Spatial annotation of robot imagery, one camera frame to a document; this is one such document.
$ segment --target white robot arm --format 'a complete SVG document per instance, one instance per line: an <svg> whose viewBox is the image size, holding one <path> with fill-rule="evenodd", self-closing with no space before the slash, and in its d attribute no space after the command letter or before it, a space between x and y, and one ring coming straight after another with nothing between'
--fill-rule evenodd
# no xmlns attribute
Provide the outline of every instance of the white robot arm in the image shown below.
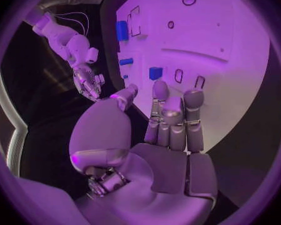
<svg viewBox="0 0 281 225"><path fill-rule="evenodd" d="M98 59L98 50L90 47L89 40L74 29L59 25L49 12L32 10L25 22L32 25L32 30L39 36L46 37L52 50L67 61L73 69L73 80L79 93L96 102L105 83L102 74L95 75L87 64Z"/></svg>

